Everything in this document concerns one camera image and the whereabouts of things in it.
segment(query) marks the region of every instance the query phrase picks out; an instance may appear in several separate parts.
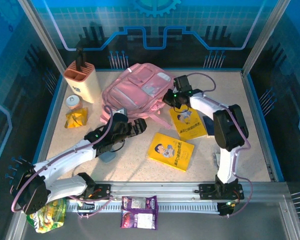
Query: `green snack bag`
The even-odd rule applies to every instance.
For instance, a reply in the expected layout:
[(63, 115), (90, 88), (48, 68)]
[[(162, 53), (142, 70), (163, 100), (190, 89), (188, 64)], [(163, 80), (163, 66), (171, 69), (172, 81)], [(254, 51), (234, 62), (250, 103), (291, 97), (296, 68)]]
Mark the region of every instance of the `green snack bag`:
[(57, 199), (49, 202), (37, 212), (27, 215), (26, 220), (37, 233), (44, 234), (64, 225), (66, 207), (66, 199)]

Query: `glass panel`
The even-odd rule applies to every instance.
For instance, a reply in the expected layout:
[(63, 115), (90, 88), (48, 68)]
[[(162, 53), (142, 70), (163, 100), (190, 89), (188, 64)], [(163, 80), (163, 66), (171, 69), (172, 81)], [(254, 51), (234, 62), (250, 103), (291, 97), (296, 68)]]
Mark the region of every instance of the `glass panel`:
[(27, 164), (19, 156), (35, 158), (59, 75), (19, 3), (0, 1), (0, 239), (13, 215), (10, 180), (17, 161)]
[(284, 179), (299, 182), (300, 0), (290, 2), (250, 74)]
[(34, 0), (68, 66), (242, 68), (276, 0)]

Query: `beige tabletop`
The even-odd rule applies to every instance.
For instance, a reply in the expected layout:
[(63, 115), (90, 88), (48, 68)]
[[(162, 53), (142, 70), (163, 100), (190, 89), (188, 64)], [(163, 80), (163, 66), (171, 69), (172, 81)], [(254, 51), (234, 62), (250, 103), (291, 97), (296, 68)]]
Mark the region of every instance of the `beige tabletop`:
[[(189, 71), (170, 71), (173, 75), (181, 76)], [(226, 105), (240, 105), (248, 130), (251, 150), (243, 151), (238, 160), (237, 174), (249, 178), (254, 182), (270, 181), (266, 162), (261, 149), (256, 127), (252, 118), (247, 96), (239, 72), (203, 72), (211, 76), (216, 82), (216, 90), (207, 95)], [(120, 72), (97, 72), (101, 89), (114, 81)], [(213, 84), (208, 78), (201, 75), (192, 75), (189, 82), (193, 89), (211, 89)], [(86, 126), (66, 129), (66, 113), (69, 108), (65, 102), (67, 97), (74, 93), (68, 87), (64, 96), (54, 135), (48, 152), (51, 158), (60, 152), (73, 147), (86, 133), (103, 125), (100, 122), (101, 96), (94, 104), (83, 102), (83, 107), (88, 107), (88, 121)], [(172, 124), (169, 106), (161, 110), (161, 118)], [(152, 119), (146, 120), (147, 129), (141, 135), (128, 138), (124, 147), (116, 152), (116, 157), (109, 163), (104, 163), (98, 158), (85, 162), (74, 170), (64, 174), (61, 178), (69, 178), (78, 173), (86, 172), (95, 181), (123, 181), (123, 182), (210, 182), (215, 180), (217, 167), (213, 153), (219, 147), (214, 138), (201, 137), (188, 141), (194, 144), (194, 151), (186, 172), (164, 165), (147, 158), (147, 151), (155, 133), (159, 132), (179, 139), (173, 126), (165, 129)]]

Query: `purple snack bag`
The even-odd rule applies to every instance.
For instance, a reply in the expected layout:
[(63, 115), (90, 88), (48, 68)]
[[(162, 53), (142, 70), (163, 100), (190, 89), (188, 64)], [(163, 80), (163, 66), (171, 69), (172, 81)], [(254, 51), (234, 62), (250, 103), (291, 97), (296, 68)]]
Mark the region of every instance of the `purple snack bag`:
[(122, 229), (158, 229), (157, 196), (122, 197)]

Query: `book cover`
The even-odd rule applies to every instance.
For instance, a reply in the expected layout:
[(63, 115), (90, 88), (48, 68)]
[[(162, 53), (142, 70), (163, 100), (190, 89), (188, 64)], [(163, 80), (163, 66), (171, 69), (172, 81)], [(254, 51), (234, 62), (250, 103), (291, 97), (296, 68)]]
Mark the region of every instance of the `book cover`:
[(207, 132), (207, 137), (214, 137), (215, 136), (214, 121), (208, 116), (203, 116), (203, 124)]
[(207, 134), (195, 109), (182, 105), (176, 110), (171, 108), (169, 111), (181, 141), (196, 139)]
[(185, 172), (194, 148), (190, 143), (156, 133), (149, 147), (148, 157)]

